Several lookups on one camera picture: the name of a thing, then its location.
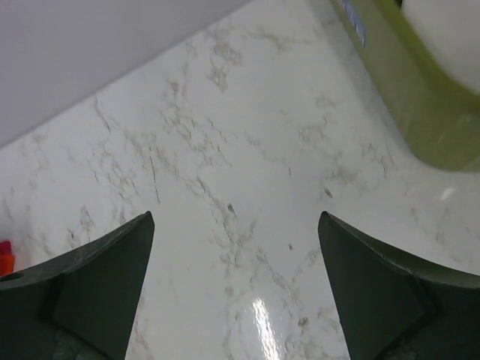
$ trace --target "orange object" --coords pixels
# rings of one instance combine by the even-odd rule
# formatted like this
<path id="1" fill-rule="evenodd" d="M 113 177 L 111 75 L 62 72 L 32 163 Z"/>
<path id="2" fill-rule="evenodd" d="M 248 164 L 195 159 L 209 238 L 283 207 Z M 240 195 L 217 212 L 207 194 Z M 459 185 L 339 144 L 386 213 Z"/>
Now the orange object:
<path id="1" fill-rule="evenodd" d="M 14 272 L 15 256 L 12 253 L 0 255 L 0 276 Z"/>

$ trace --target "blue label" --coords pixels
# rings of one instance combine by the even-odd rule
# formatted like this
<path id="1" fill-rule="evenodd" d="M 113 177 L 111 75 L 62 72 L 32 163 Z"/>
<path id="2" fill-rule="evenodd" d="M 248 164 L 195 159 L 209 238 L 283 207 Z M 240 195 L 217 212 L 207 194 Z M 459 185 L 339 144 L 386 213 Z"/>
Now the blue label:
<path id="1" fill-rule="evenodd" d="M 367 38 L 365 36 L 365 26 L 363 25 L 363 22 L 360 20 L 359 15 L 357 15 L 355 8 L 349 0 L 342 0 L 342 6 L 345 10 L 345 14 L 348 16 L 348 19 L 352 23 L 352 26 L 357 33 L 358 39 L 361 41 L 363 47 L 365 47 Z"/>

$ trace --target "marble vein pattern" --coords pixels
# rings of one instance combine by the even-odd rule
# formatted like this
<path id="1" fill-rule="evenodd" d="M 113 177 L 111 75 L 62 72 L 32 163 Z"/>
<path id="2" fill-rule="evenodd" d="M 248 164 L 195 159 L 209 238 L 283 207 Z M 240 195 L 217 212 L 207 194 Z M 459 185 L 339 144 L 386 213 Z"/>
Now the marble vein pattern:
<path id="1" fill-rule="evenodd" d="M 326 0 L 251 2 L 4 147 L 0 164 L 0 238 L 18 269 L 153 213 L 128 360 L 347 360 L 317 222 L 351 202 L 402 203 L 422 248 L 386 241 L 480 266 L 465 192 L 478 177 L 413 158 Z"/>

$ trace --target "marble countertop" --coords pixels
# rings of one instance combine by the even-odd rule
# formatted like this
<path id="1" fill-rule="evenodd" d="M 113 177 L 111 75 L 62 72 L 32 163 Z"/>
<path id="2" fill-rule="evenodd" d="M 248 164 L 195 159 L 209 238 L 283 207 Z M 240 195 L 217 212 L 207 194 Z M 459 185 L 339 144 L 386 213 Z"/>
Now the marble countertop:
<path id="1" fill-rule="evenodd" d="M 327 0 L 251 2 L 0 164 L 18 269 L 153 213 L 127 359 L 348 359 L 325 210 L 480 273 L 480 179 L 410 154 Z"/>

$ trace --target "white marble tabletop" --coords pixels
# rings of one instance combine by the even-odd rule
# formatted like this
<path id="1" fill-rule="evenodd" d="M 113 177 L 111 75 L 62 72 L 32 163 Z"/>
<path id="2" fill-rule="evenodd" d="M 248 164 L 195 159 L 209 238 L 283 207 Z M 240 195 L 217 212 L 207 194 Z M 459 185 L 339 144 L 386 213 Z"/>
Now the white marble tabletop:
<path id="1" fill-rule="evenodd" d="M 409 153 L 327 0 L 251 2 L 0 164 L 18 269 L 153 213 L 129 360 L 348 359 L 325 210 L 480 273 L 480 180 Z"/>

